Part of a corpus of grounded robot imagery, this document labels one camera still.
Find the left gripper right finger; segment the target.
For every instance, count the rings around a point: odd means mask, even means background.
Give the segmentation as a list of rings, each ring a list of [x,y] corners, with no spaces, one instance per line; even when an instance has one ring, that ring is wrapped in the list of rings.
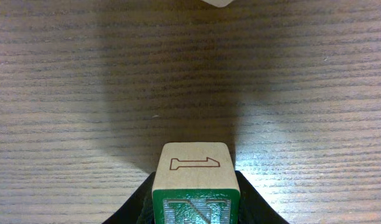
[[[240,187],[238,224],[289,224],[257,192],[247,178],[235,171]]]

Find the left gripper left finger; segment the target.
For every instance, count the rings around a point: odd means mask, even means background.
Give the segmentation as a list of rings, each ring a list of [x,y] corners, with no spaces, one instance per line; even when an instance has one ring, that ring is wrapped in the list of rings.
[[[156,173],[152,172],[129,199],[103,224],[155,224],[152,186]]]

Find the green N block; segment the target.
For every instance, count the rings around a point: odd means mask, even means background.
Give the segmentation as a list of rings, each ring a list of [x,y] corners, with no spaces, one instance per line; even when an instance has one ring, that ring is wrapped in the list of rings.
[[[151,193],[156,223],[238,222],[240,187],[222,142],[165,144]]]

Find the red A block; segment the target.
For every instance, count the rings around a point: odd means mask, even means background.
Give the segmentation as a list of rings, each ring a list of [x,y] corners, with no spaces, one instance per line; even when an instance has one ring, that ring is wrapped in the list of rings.
[[[228,6],[234,0],[202,0],[202,1],[215,7],[225,7],[225,6]]]

